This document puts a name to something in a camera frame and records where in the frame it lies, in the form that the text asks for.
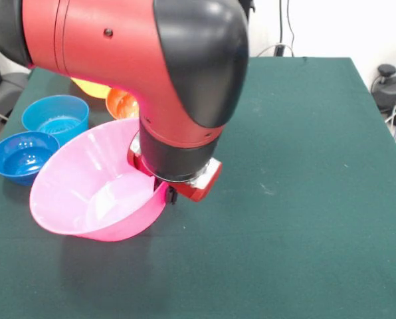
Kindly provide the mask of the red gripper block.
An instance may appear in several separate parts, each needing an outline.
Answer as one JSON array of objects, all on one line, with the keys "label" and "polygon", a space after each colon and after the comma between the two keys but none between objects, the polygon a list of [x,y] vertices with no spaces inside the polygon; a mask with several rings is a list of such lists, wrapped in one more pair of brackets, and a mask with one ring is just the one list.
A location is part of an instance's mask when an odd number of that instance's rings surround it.
[{"label": "red gripper block", "polygon": [[200,171],[187,179],[182,177],[178,181],[171,177],[169,179],[161,178],[146,166],[146,161],[141,152],[139,132],[135,134],[128,148],[127,161],[138,171],[147,176],[155,177],[153,191],[157,191],[160,185],[165,182],[169,185],[165,192],[165,202],[170,205],[176,204],[178,195],[187,197],[194,202],[204,199],[219,178],[223,167],[220,161],[211,158]]}]

